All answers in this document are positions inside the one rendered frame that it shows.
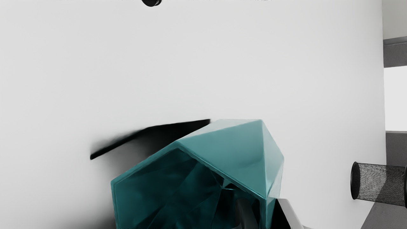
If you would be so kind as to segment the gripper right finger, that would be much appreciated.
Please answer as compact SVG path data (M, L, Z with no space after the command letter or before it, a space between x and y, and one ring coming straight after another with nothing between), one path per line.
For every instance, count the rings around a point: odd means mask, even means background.
M276 199L271 229L310 229L302 225L288 199Z

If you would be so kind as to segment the teal faceted mug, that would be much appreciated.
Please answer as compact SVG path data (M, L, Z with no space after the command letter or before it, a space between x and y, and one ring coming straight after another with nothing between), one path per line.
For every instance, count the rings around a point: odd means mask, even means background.
M116 229L232 229L240 198L270 228L283 165L262 120L217 120L111 181Z

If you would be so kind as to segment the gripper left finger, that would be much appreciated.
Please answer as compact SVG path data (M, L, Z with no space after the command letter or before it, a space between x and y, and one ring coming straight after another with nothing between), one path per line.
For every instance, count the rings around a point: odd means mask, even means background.
M259 229L250 202L245 198L236 201L236 229Z

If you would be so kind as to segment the black mesh pen holder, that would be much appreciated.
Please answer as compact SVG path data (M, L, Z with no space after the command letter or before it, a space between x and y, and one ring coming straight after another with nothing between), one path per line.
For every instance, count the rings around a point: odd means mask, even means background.
M407 209L407 166L354 162L350 173L352 199Z

